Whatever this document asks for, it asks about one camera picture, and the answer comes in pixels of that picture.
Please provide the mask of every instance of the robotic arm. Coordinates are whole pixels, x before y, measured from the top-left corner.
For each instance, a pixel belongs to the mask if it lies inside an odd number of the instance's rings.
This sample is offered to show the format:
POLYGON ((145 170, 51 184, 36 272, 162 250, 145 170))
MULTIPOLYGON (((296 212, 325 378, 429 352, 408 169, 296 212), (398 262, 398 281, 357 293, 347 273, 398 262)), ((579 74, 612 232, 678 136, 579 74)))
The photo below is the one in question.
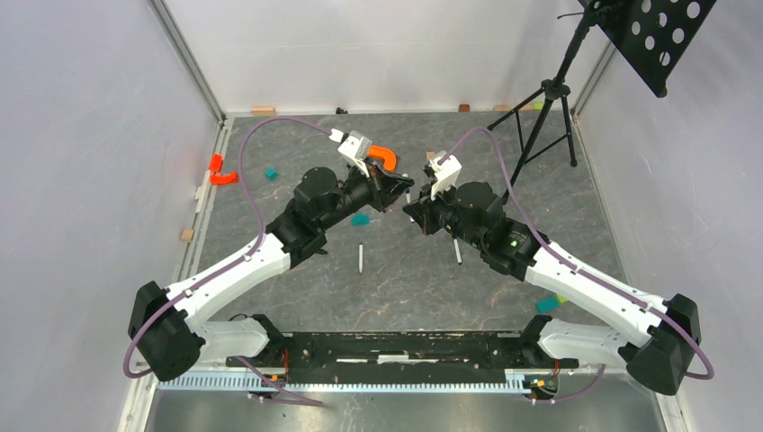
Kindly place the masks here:
POLYGON ((490 268, 520 281, 567 297, 611 327, 570 324, 536 316, 524 336, 537 337, 550 357, 624 367, 638 382, 663 394, 676 394, 694 357, 694 350, 655 314, 578 273, 581 268, 630 293, 675 320, 698 344, 696 304, 681 294, 670 301, 643 292, 586 265, 541 234, 550 248, 575 266, 570 270, 542 247, 530 229, 503 212, 501 198, 487 183, 455 187, 461 164, 450 156, 442 165, 437 154, 425 167, 431 183, 419 198, 403 207, 425 235, 445 230, 480 251, 490 268))
POLYGON ((178 295, 185 297, 150 326, 137 348, 160 381, 180 376, 198 362, 228 356, 256 356, 269 337, 263 325, 248 318, 208 321, 220 308, 266 279, 287 272, 326 245, 326 230, 365 205, 384 212, 413 180, 385 171, 366 157, 371 141, 357 132, 333 130, 331 139, 350 165, 344 181, 326 167, 310 169, 294 189, 294 197, 265 229, 265 241, 256 251, 252 240, 203 272, 161 289, 156 282, 138 290, 128 334, 135 338, 141 326, 178 295), (201 289, 192 287, 208 280, 201 289))

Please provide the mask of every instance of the perforated black metal plate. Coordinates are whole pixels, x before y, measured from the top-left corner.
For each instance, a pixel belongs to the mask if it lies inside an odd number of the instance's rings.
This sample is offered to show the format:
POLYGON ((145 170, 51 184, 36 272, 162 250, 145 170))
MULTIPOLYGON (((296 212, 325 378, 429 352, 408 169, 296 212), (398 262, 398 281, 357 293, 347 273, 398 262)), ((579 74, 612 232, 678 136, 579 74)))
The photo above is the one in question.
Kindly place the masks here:
POLYGON ((598 25, 657 97, 715 0, 591 0, 598 25))

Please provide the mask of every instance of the gray floor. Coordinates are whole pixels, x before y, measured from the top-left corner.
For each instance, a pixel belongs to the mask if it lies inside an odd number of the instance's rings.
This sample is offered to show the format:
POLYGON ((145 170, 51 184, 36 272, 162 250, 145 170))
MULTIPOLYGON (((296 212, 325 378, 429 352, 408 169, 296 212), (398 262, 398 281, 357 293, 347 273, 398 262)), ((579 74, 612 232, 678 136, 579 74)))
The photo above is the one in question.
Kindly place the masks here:
MULTIPOLYGON (((576 392, 590 376, 561 378, 576 392)), ((533 407, 517 395, 312 393, 324 408, 263 405, 239 391, 159 391, 147 431, 554 431, 660 432, 654 396, 622 376, 552 407, 533 407)))
MULTIPOLYGON (((523 112, 529 132, 537 115, 523 112)), ((468 129, 496 118, 493 112, 441 112, 311 116, 307 120, 342 131, 357 130, 400 156, 398 172, 418 185, 426 181, 421 168, 427 151, 450 148, 468 129)), ((236 119, 225 155, 225 171, 236 169, 241 141, 261 119, 236 119)), ((564 131, 561 112, 552 112, 539 143, 564 131)), ((510 166, 519 155, 516 124, 496 129, 510 166)), ((283 210, 301 175, 311 167, 329 167, 342 178, 346 166, 337 145, 303 125, 276 122, 265 126, 247 145, 243 176, 253 191, 266 223, 283 210), (270 182, 264 171, 280 174, 270 182)), ((503 192, 495 152, 487 138, 476 136, 457 155, 463 164, 460 183, 488 181, 503 192)), ((621 277, 622 272, 591 180, 586 159, 570 167, 566 146, 560 145, 533 161, 517 183, 523 205, 537 227, 591 265, 621 277)), ((457 265, 452 241, 444 233, 425 237, 400 210, 365 213, 372 223, 352 227, 349 220, 331 229, 327 256, 314 256, 299 267, 266 281, 223 308, 215 317, 264 313, 283 331, 522 329, 536 313, 535 302, 551 295, 541 288, 495 273, 477 251, 462 245, 463 265, 457 265), (364 272, 358 274, 357 249, 364 243, 364 272)), ((518 218, 509 204, 507 213, 518 218)), ((240 185, 222 186, 203 244, 199 269, 240 248, 256 234, 256 218, 240 185)), ((551 313, 577 323, 595 317, 565 303, 551 313)))

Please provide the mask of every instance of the teal block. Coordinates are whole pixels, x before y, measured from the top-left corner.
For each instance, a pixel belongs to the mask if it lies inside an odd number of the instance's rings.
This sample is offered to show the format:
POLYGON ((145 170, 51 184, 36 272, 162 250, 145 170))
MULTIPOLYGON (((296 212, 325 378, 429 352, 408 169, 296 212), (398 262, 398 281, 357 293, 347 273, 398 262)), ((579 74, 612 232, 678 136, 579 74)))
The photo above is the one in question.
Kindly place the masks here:
POLYGON ((554 309, 559 307, 559 301, 556 300, 556 297, 549 297, 548 299, 543 299, 535 304, 535 307, 538 308, 538 311, 541 313, 546 313, 548 311, 553 311, 554 309))
POLYGON ((368 225, 371 223, 371 218, 367 214, 357 213, 353 216, 353 226, 358 227, 361 225, 368 225))
POLYGON ((278 177, 278 173, 272 168, 267 168, 265 170, 265 177, 267 177, 268 180, 273 181, 276 177, 278 177))

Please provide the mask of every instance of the round hole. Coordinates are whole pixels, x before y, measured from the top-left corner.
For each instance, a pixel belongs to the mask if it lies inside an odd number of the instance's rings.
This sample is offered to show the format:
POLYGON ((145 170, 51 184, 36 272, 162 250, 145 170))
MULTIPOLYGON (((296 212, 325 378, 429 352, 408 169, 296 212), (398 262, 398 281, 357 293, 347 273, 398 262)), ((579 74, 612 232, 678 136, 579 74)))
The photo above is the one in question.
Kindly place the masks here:
POLYGON ((681 43, 684 41, 684 31, 683 29, 676 29, 673 31, 673 41, 676 43, 681 43))
POLYGON ((670 54, 668 54, 665 51, 662 51, 662 53, 660 53, 660 64, 662 66, 669 65, 670 64, 670 54))
POLYGON ((699 16, 699 10, 700 10, 699 3, 692 2, 687 7, 687 15, 689 16, 689 18, 695 19, 697 16, 699 16))

